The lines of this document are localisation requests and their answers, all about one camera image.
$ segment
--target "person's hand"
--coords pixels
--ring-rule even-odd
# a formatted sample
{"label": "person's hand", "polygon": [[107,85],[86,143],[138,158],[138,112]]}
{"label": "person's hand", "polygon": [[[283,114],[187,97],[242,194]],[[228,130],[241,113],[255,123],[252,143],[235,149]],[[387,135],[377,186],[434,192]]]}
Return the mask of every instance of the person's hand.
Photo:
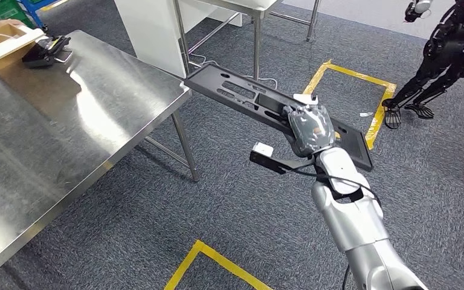
{"label": "person's hand", "polygon": [[6,24],[11,24],[15,26],[20,26],[20,25],[25,25],[22,23],[22,21],[17,20],[17,19],[5,19],[5,20],[0,20],[0,27]]}

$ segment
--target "black humanoid robot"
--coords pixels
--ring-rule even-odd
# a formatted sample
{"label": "black humanoid robot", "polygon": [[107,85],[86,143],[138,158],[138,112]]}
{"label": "black humanoid robot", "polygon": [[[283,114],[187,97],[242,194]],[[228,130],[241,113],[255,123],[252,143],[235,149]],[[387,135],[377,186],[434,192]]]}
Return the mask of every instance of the black humanoid robot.
{"label": "black humanoid robot", "polygon": [[[405,19],[409,22],[415,21],[429,9],[430,4],[430,0],[411,2]],[[442,95],[462,77],[464,77],[464,0],[456,0],[456,4],[444,14],[424,46],[424,60],[417,74],[394,98],[382,102],[385,109],[385,125],[390,129],[399,127],[401,107],[414,111],[421,119],[432,119],[434,114],[426,104]],[[438,79],[429,87],[423,88],[428,81],[436,78]]]}

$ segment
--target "green bin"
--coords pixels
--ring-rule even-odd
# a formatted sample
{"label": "green bin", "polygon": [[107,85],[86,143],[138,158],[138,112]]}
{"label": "green bin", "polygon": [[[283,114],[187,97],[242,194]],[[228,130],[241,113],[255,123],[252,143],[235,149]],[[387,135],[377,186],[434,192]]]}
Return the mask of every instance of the green bin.
{"label": "green bin", "polygon": [[16,0],[0,0],[0,20],[18,19],[30,28],[35,28]]}

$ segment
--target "yellow floor tape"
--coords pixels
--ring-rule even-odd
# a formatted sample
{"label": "yellow floor tape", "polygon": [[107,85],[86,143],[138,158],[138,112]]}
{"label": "yellow floor tape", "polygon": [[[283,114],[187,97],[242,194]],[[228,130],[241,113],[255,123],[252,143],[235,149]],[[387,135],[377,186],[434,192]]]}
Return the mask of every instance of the yellow floor tape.
{"label": "yellow floor tape", "polygon": [[203,253],[209,258],[213,259],[223,268],[243,279],[256,290],[272,290],[269,286],[262,283],[259,279],[253,277],[250,273],[246,272],[232,261],[220,255],[216,250],[204,244],[201,240],[196,240],[195,244],[184,258],[179,268],[175,271],[170,281],[168,281],[168,284],[166,284],[164,287],[164,290],[174,290],[175,287],[177,287],[177,284],[181,281],[182,276],[188,270],[191,263],[195,260],[198,253]]}
{"label": "yellow floor tape", "polygon": [[369,126],[369,129],[367,130],[367,133],[366,133],[367,147],[369,148],[369,150],[373,149],[376,136],[378,135],[379,128],[381,127],[381,124],[383,123],[383,118],[385,116],[385,110],[383,110],[383,106],[381,106],[381,102],[383,102],[383,100],[385,100],[386,98],[392,98],[392,96],[394,95],[394,92],[396,91],[396,85],[394,83],[386,82],[385,80],[377,79],[376,77],[371,77],[366,74],[361,74],[359,72],[352,71],[351,69],[347,69],[347,68],[340,67],[338,65],[334,65],[332,63],[332,60],[330,59],[327,62],[323,63],[319,67],[319,69],[317,69],[310,83],[303,91],[304,94],[311,94],[314,91],[315,87],[317,86],[321,78],[323,77],[325,70],[327,69],[333,69],[334,71],[338,71],[343,74],[347,74],[352,77],[357,77],[359,79],[363,79],[368,82],[372,82],[377,85],[385,87],[385,92],[383,93],[383,97],[381,98],[381,101],[379,102],[378,107],[376,108],[375,116],[373,117],[371,125]]}
{"label": "yellow floor tape", "polygon": [[51,10],[52,8],[56,7],[56,6],[59,6],[59,5],[63,4],[63,3],[65,3],[66,1],[68,1],[68,0],[60,0],[60,1],[54,2],[54,3],[52,3],[51,5],[47,5],[47,6],[45,6],[45,7],[40,8],[40,10],[42,10],[42,11],[49,11],[49,10]]}

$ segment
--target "black tray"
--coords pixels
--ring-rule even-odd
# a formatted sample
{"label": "black tray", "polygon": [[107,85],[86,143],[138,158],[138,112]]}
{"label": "black tray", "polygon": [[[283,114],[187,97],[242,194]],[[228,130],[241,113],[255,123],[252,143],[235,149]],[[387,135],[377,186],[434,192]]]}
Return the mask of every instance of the black tray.
{"label": "black tray", "polygon": [[[293,135],[284,106],[296,108],[304,105],[281,92],[242,77],[235,72],[209,63],[191,74],[185,85],[232,109],[271,126],[284,134]],[[346,150],[355,165],[371,171],[373,163],[364,134],[334,118],[333,128],[341,135],[340,146]]]}

